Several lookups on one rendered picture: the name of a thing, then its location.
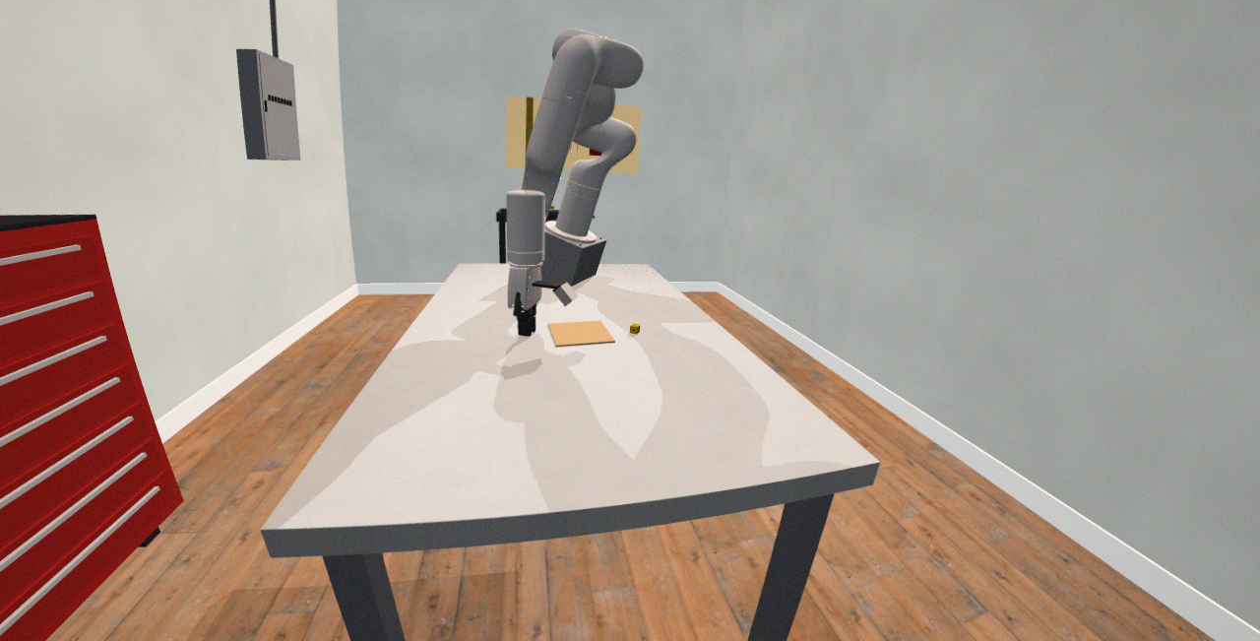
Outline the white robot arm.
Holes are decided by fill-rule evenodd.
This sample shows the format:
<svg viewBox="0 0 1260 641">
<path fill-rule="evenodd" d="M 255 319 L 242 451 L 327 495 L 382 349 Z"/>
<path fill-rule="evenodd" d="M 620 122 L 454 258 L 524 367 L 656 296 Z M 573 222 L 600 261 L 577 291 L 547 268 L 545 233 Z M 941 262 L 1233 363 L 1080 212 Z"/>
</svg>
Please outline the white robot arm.
<svg viewBox="0 0 1260 641">
<path fill-rule="evenodd" d="M 553 65 L 533 122 L 522 189 L 507 193 L 507 259 L 513 264 L 529 267 L 544 261 L 544 224 L 564 241 L 596 241 L 588 228 L 604 178 L 636 146 L 633 126 L 610 116 L 616 89 L 636 84 L 644 59 L 635 47 L 617 43 L 624 42 L 577 28 L 559 31 L 554 39 Z M 573 162 L 556 224 L 547 215 L 572 142 L 601 152 L 601 157 Z"/>
</svg>

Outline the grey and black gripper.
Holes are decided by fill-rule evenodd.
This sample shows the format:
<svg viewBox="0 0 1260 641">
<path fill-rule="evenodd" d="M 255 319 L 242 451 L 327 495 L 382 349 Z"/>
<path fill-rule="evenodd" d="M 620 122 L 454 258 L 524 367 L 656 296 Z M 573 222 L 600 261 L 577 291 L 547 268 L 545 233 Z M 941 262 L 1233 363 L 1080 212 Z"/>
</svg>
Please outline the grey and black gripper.
<svg viewBox="0 0 1260 641">
<path fill-rule="evenodd" d="M 536 332 L 536 303 L 541 301 L 541 287 L 533 287 L 536 281 L 541 281 L 541 263 L 529 267 L 510 263 L 508 307 L 514 307 L 513 315 L 518 315 L 519 336 L 530 338 Z"/>
</svg>

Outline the tan square mat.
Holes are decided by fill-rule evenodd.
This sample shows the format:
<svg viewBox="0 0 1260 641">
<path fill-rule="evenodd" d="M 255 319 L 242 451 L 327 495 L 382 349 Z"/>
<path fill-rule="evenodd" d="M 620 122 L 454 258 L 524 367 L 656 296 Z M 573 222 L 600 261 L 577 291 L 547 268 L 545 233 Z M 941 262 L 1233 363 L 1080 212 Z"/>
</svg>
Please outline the tan square mat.
<svg viewBox="0 0 1260 641">
<path fill-rule="evenodd" d="M 615 343 L 601 321 L 551 322 L 548 327 L 556 348 Z"/>
</svg>

